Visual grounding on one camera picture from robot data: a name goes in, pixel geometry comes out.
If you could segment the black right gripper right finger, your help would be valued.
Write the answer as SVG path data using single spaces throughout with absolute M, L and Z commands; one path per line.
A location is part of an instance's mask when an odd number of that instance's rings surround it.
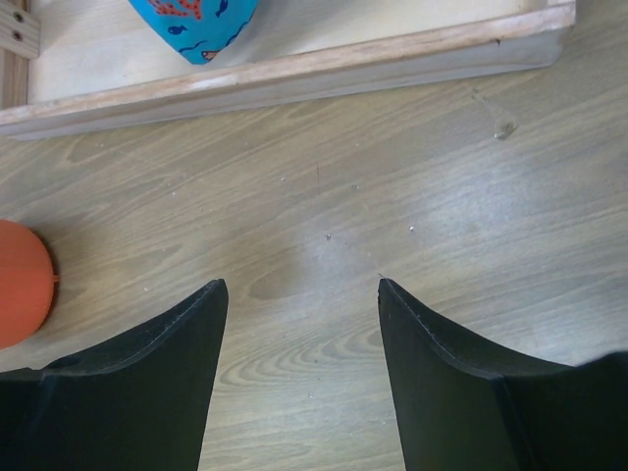
M 409 470 L 623 470 L 627 355 L 532 357 L 379 283 L 383 346 Z

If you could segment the orange round desk organizer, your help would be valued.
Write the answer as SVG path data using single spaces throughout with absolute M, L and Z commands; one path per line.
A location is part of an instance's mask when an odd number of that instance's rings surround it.
M 58 277 L 49 251 L 28 227 L 1 222 L 1 347 L 32 336 L 44 323 Z

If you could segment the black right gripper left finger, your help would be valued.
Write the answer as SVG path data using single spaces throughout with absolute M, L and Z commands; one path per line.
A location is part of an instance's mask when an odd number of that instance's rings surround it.
M 2 469 L 197 469 L 228 303 L 214 280 L 93 347 L 2 373 Z

